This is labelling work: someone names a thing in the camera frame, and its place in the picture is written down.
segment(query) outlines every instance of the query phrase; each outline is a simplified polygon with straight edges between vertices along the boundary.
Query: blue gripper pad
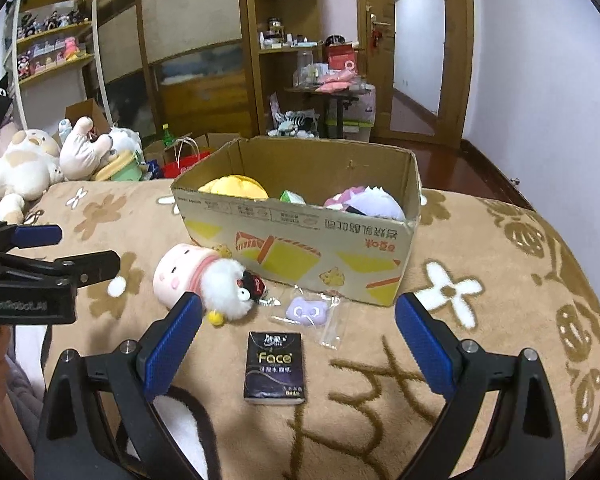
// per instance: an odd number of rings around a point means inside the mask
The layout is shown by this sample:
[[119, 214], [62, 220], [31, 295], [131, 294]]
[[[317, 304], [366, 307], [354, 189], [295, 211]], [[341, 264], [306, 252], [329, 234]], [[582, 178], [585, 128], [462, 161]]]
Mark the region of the blue gripper pad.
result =
[[58, 245], [62, 229], [57, 225], [18, 226], [11, 235], [11, 243], [19, 249]]
[[414, 294], [398, 298], [395, 323], [431, 391], [449, 401], [456, 392], [461, 368], [458, 339], [444, 322], [430, 316]]
[[184, 355], [202, 324], [202, 302], [186, 292], [164, 319], [155, 321], [140, 340], [136, 371], [149, 402], [171, 386]]

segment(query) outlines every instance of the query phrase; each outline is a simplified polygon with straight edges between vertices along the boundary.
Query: fleece blanket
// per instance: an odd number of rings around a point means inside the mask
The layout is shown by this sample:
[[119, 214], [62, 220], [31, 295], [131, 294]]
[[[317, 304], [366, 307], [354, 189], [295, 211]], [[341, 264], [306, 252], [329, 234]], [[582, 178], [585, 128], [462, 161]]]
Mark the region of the fleece blanket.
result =
[[[122, 257], [115, 280], [80, 291], [77, 322], [53, 327], [47, 381], [65, 348], [111, 352], [167, 313], [153, 294], [154, 269], [167, 250], [189, 241], [170, 184], [64, 183], [30, 212], [27, 223], [59, 224], [64, 238], [55, 247], [22, 251], [27, 256], [115, 250]], [[285, 288], [267, 285], [274, 296]], [[600, 440], [600, 304], [543, 218], [493, 200], [424, 190], [400, 291], [416, 291], [458, 338], [475, 339], [487, 351], [517, 355], [535, 348], [557, 403], [568, 472], [586, 459]], [[156, 401], [187, 457], [209, 479], [397, 477], [443, 399], [424, 382], [393, 309], [349, 303], [338, 350], [304, 342], [308, 400], [296, 407], [242, 399], [248, 332], [280, 330], [269, 316], [261, 306], [222, 328], [205, 320], [170, 394]], [[489, 394], [456, 474], [471, 467], [494, 400]]]

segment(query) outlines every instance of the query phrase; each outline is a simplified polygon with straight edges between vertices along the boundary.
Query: white dot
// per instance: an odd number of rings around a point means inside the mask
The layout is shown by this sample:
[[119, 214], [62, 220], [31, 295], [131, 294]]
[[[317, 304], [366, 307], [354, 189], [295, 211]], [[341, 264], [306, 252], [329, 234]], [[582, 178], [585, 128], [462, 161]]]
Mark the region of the white dot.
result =
[[109, 294], [112, 298], [119, 298], [122, 296], [126, 289], [126, 280], [122, 276], [116, 276], [113, 280], [109, 282], [109, 286], [107, 287], [107, 294]]

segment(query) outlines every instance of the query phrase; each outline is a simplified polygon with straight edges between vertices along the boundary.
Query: yellow plush toy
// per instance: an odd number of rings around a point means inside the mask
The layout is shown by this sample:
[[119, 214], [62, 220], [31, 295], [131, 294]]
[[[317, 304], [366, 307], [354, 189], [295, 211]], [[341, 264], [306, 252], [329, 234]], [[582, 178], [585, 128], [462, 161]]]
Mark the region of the yellow plush toy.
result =
[[264, 188], [252, 178], [242, 175], [229, 175], [216, 178], [202, 186], [198, 191], [218, 195], [240, 196], [266, 200], [269, 198]]

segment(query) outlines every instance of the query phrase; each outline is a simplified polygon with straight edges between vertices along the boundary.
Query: white bag handle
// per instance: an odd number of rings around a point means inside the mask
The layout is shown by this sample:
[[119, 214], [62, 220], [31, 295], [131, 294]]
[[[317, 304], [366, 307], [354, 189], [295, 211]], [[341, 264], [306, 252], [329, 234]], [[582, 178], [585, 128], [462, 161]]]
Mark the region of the white bag handle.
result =
[[195, 147], [196, 154], [198, 155], [198, 160], [200, 160], [200, 148], [198, 147], [198, 143], [193, 140], [191, 137], [178, 137], [175, 141], [175, 144], [179, 144], [178, 153], [176, 154], [176, 165], [178, 169], [180, 169], [180, 154], [182, 153], [182, 147], [186, 144], [190, 147]]

